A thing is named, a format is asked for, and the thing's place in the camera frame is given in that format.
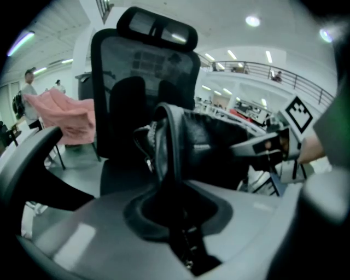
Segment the black bag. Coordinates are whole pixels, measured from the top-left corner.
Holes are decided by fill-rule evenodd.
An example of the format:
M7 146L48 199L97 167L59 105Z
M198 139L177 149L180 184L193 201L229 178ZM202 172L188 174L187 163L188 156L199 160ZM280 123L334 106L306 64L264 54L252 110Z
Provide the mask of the black bag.
M14 98L12 99L12 110L15 113L16 118L18 120L24 116L25 108L24 108L23 101L22 101L22 92L21 91L19 91L18 94L16 94L14 96Z
M237 189L247 177L249 165L229 149L248 139L238 125L161 103L154 122L134 136L160 185L171 176L176 184L192 179Z

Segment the railing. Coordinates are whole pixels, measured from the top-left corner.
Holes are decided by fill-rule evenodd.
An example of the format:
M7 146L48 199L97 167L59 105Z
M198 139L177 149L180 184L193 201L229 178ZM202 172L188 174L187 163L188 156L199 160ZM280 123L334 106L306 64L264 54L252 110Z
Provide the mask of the railing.
M112 8L112 4L109 4L109 0L96 0L98 11L100 11L103 23L106 23L107 16Z
M232 72L252 75L259 78L273 80L288 88L303 92L326 108L332 103L334 97L317 84L285 69L248 61L215 61L210 62L199 55L201 67L208 72Z

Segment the ceiling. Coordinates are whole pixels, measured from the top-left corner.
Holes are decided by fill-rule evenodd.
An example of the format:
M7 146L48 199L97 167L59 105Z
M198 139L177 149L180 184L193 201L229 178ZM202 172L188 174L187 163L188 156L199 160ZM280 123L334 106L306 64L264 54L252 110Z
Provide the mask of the ceiling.
M335 71L331 44L320 40L320 24L290 0L110 0L116 7L145 8L195 27L199 34L196 51L221 52L227 46L238 59L249 59L248 48L256 46L298 53L320 67ZM261 18L257 28L248 26L247 15ZM55 0L28 26L36 35L9 58L4 80L22 77L31 67L72 58L74 43L89 24L79 0ZM250 52L254 60L266 60L264 52Z
M79 0L52 1L26 28L35 36L8 58L3 81L22 78L32 67L71 59L75 41L89 23Z
M284 50L275 48L267 48L264 46L226 46L224 48L211 50L208 54L215 58L215 61L234 61L228 54L228 50L231 50L237 57L236 61L253 61L269 64L266 57L266 51L268 50L271 53L272 65L285 69L287 53Z

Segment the fluorescent light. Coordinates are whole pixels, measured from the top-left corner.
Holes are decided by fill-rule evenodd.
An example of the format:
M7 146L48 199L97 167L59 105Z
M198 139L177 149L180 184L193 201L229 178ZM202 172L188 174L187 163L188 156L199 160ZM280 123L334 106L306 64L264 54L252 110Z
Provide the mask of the fluorescent light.
M233 54L232 51L228 50L227 52L229 53L229 55L230 55L233 59L237 59L237 57Z
M187 42L184 37L181 37L181 36L179 36L177 34L171 34L171 37L173 37L174 39L179 40L180 42L183 42L183 43Z
M44 72L46 69L47 69L46 67L41 68L41 69L39 69L39 70L34 71L33 74L34 74L34 75L39 74L39 73L41 73L41 72Z
M73 62L73 59L67 59L67 60L63 60L62 63L65 64L65 63L70 63L70 62Z
M221 63L217 63L221 69L225 69L225 67Z
M321 35L321 38L324 39L327 43L331 43L333 41L333 38L325 29L321 29L319 31L319 34Z
M215 58L213 58L210 54L206 54L206 57L209 58L210 60L214 61Z
M230 94L230 95L232 95L232 92L231 91L229 91L228 89L223 89L227 94Z
M266 56L267 56L267 60L269 61L269 63L272 63L271 53L268 50L266 51Z
M22 39L19 40L17 44L12 46L12 48L7 53L7 56L11 56L12 54L14 54L25 42L27 42L33 36L34 32L29 32L28 34L26 34Z
M255 16L246 17L246 23L250 26L257 27L260 25L260 20Z

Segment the pink cloth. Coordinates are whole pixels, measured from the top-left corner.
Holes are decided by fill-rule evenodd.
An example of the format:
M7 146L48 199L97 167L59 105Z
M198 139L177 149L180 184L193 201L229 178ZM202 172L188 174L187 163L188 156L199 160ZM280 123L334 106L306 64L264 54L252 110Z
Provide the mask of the pink cloth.
M59 144L78 145L94 141L96 120L93 99L76 101L54 88L41 95L23 96L42 117L45 127L60 127L63 137Z

